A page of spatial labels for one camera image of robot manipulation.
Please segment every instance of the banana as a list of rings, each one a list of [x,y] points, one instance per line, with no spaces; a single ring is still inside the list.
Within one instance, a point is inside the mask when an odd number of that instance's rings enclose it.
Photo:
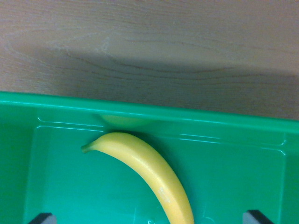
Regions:
[[[127,133],[108,133],[82,146],[87,153],[98,150],[124,162],[150,186],[170,224],[194,224],[188,197],[166,160],[149,144]]]

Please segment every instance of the table surface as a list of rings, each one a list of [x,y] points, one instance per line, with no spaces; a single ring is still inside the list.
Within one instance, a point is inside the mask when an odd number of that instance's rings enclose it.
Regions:
[[[0,1],[0,91],[299,119],[297,1]]]

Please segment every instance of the green plastic bin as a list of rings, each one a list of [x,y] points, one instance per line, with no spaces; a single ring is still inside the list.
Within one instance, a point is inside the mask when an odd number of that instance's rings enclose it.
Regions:
[[[80,147],[132,133],[170,164],[196,224],[241,224],[260,210],[299,220],[299,122],[78,98],[0,93],[0,223],[40,212],[60,224],[167,224],[145,181]]]

